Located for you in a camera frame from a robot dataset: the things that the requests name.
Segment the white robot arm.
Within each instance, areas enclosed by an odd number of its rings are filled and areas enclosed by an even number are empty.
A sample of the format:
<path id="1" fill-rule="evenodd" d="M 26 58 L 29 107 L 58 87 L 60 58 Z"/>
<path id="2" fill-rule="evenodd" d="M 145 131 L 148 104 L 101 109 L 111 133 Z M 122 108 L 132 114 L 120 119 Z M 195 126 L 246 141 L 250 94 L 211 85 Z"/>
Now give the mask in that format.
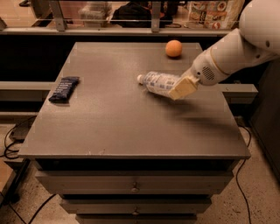
<path id="1" fill-rule="evenodd" d="M 280 0 L 251 0 L 241 13 L 239 27 L 195 58 L 168 92 L 173 100 L 212 86 L 246 67 L 280 56 Z"/>

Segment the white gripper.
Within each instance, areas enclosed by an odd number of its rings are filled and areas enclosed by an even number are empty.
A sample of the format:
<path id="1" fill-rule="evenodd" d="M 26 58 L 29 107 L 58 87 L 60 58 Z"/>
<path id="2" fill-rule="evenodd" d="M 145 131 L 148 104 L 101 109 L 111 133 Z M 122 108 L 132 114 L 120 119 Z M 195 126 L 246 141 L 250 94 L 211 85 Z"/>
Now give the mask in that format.
<path id="1" fill-rule="evenodd" d="M 195 92 L 199 84 L 213 86 L 224 81 L 227 77 L 228 74 L 221 70 L 214 59 L 212 50 L 208 48 L 194 59 L 186 76 L 171 88 L 168 95 L 173 100 L 177 100 Z"/>

